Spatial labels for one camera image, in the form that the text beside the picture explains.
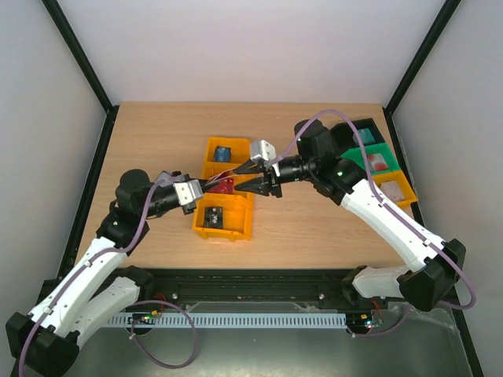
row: orange bin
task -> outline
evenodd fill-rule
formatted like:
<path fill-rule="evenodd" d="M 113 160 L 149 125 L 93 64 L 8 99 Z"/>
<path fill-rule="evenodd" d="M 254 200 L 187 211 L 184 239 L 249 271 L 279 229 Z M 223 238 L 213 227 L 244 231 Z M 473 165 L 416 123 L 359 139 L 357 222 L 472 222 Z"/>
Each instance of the orange bin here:
<path fill-rule="evenodd" d="M 405 199 L 400 202 L 397 202 L 396 205 L 402 208 L 403 210 L 405 210 L 408 206 L 410 206 L 411 203 L 417 201 L 416 194 L 412 190 L 412 187 L 410 187 L 409 181 L 407 181 L 407 178 L 404 175 L 403 171 L 396 170 L 389 173 L 376 174 L 373 175 L 372 178 L 376 182 L 377 187 L 379 188 L 384 182 L 396 181 L 398 183 L 398 186 L 402 190 Z"/>
<path fill-rule="evenodd" d="M 230 148 L 230 162 L 216 163 L 213 155 L 217 146 Z M 201 177 L 208 179 L 225 170 L 234 169 L 250 158 L 250 141 L 233 137 L 210 137 L 207 141 L 206 155 L 203 162 Z M 255 175 L 240 175 L 233 177 L 234 185 L 254 178 Z M 252 238 L 252 218 L 254 194 L 250 192 L 234 192 L 230 194 L 206 193 L 197 202 L 194 212 L 192 229 L 207 239 L 208 237 L 227 238 L 228 240 L 250 240 Z M 222 207 L 223 229 L 204 228 L 204 209 L 206 207 Z"/>

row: red package in bin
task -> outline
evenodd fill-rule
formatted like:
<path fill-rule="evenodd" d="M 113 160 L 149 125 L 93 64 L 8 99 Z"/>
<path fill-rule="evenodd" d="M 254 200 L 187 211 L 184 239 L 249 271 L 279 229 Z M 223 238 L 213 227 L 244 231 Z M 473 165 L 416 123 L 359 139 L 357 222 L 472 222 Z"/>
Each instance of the red package in bin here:
<path fill-rule="evenodd" d="M 210 188 L 207 192 L 214 194 L 232 194 L 234 190 L 234 179 L 226 178 L 222 179 L 218 185 Z"/>

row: wooden table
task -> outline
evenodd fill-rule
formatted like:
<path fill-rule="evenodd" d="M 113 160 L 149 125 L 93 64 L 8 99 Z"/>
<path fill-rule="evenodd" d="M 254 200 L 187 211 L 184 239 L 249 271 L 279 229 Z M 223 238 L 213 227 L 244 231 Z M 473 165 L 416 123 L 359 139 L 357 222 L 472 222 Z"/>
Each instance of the wooden table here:
<path fill-rule="evenodd" d="M 154 179 L 162 170 L 181 170 L 197 178 L 209 136 L 266 139 L 279 153 L 292 139 L 298 121 L 327 108 L 340 110 L 353 120 L 373 118 L 391 146 L 378 104 L 122 103 L 78 259 L 108 213 L 125 171 L 143 169 Z M 326 116 L 322 122 L 333 126 L 342 120 Z M 251 241 L 203 240 L 191 229 L 193 216 L 173 210 L 149 221 L 149 234 L 124 265 L 336 269 L 402 264 L 367 224 L 318 194 L 310 183 L 284 185 L 283 196 L 255 196 Z"/>

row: blue package in bin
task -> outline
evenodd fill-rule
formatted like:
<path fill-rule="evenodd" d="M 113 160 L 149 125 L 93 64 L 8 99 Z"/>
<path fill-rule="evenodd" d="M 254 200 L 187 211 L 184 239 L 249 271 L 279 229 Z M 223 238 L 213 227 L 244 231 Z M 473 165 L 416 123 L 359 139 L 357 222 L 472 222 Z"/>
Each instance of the blue package in bin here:
<path fill-rule="evenodd" d="M 218 146 L 215 149 L 213 161 L 216 163 L 228 163 L 230 161 L 230 148 Z"/>

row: white wall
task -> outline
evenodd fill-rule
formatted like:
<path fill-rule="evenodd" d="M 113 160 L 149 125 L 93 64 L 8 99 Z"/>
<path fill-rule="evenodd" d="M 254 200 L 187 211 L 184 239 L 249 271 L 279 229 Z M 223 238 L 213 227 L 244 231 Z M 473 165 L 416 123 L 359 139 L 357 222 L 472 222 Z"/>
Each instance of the white wall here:
<path fill-rule="evenodd" d="M 395 115 L 427 225 L 468 249 L 479 302 L 465 316 L 487 376 L 503 370 L 502 14 L 462 2 Z"/>
<path fill-rule="evenodd" d="M 63 255 L 105 113 L 42 2 L 0 2 L 0 376 L 5 323 Z"/>
<path fill-rule="evenodd" d="M 386 104 L 443 0 L 60 0 L 112 102 Z"/>

